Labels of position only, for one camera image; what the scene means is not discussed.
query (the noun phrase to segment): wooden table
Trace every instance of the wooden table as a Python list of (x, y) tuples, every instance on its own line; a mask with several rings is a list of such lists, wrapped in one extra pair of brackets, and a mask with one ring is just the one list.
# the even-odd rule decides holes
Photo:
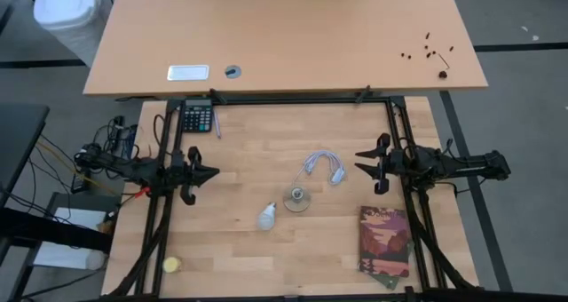
[[(416, 143), (439, 147), (428, 100), (406, 98), (406, 104)], [(153, 119), (164, 111), (165, 102), (143, 105), (136, 137), (141, 155), (156, 156)], [(374, 147), (376, 138), (390, 131), (384, 105), (218, 106), (216, 111), (222, 139), (215, 132), (183, 136), (184, 152), (197, 146), (202, 163), (221, 173), (194, 189), (194, 206), (174, 197), (166, 255), (181, 258), (183, 271), (164, 275), (162, 296), (388, 293), (357, 270), (357, 215), (361, 205), (404, 209), (400, 181), (389, 176), (390, 191), (375, 195), (374, 182), (353, 165), (375, 163), (355, 153)], [(173, 141), (173, 130), (170, 132)], [(320, 149), (339, 155), (347, 169), (346, 180), (330, 186), (327, 160), (320, 159), (310, 177), (299, 179), (312, 191), (312, 205), (301, 213), (290, 212), (281, 198), (304, 158)], [(128, 185), (125, 192), (136, 190)], [(429, 194), (440, 248), (466, 280), (477, 283), (451, 187), (439, 186)], [(276, 226), (269, 232), (259, 231), (256, 217), (269, 202), (278, 205)], [(138, 257), (148, 203), (142, 197), (121, 209), (103, 293), (116, 287)], [(433, 282), (430, 256), (426, 259)], [(410, 277), (396, 291), (406, 285), (420, 287), (414, 254), (410, 260)], [(150, 282), (152, 273), (148, 274)]]
[[(450, 67), (445, 80), (438, 78), (448, 68), (441, 58)], [(208, 65), (209, 78), (169, 82), (171, 65)], [(231, 65), (241, 67), (240, 77), (226, 77)], [(84, 93), (346, 91), (367, 85), (485, 88), (454, 0), (115, 0)]]

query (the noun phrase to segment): white cable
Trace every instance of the white cable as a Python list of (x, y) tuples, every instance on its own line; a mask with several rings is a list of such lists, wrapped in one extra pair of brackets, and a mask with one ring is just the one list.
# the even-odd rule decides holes
[(341, 183), (345, 176), (345, 167), (343, 166), (343, 162), (335, 153), (327, 150), (320, 150), (305, 158), (302, 169), (300, 169), (292, 181), (292, 187), (296, 184), (296, 180), (303, 171), (306, 171), (308, 174), (312, 173), (313, 168), (316, 166), (316, 163), (321, 156), (325, 156), (329, 159), (329, 184), (335, 186)]

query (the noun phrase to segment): book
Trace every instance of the book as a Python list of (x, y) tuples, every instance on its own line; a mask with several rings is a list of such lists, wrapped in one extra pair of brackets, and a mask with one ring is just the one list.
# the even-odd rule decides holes
[[(408, 242), (408, 254), (410, 254), (413, 247), (414, 243), (412, 241)], [(398, 276), (390, 276), (387, 274), (369, 274), (369, 276), (380, 282), (389, 290), (395, 290), (398, 285), (398, 279), (400, 279)]]
[(359, 271), (408, 277), (410, 231), (406, 213), (363, 206), (359, 222)]

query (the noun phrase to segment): yellow cable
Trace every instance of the yellow cable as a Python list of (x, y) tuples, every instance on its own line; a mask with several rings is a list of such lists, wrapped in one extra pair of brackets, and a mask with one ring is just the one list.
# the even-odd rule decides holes
[(116, 193), (113, 189), (111, 189), (110, 187), (105, 186), (104, 184), (97, 182), (93, 179), (87, 178), (84, 175), (82, 175), (81, 173), (79, 173), (77, 170), (75, 170), (75, 167), (71, 167), (69, 164), (67, 164), (58, 154), (57, 152), (55, 152), (52, 148), (46, 146), (45, 144), (43, 144), (40, 141), (37, 141), (37, 145), (42, 147), (43, 149), (45, 149), (45, 151), (51, 153), (51, 155), (55, 156), (55, 158), (57, 159), (57, 161), (59, 161), (61, 164), (65, 165), (65, 167), (70, 170), (72, 173), (76, 174), (79, 178), (89, 181), (90, 183), (92, 183), (93, 185), (100, 187), (106, 191), (108, 191), (109, 193), (111, 193), (112, 195), (117, 195), (120, 196), (121, 194)]

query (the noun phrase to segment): white bin lid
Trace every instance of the white bin lid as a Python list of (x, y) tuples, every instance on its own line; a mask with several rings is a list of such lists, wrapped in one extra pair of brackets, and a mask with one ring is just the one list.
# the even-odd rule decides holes
[(98, 0), (35, 0), (34, 18), (47, 30), (79, 28), (97, 12)]

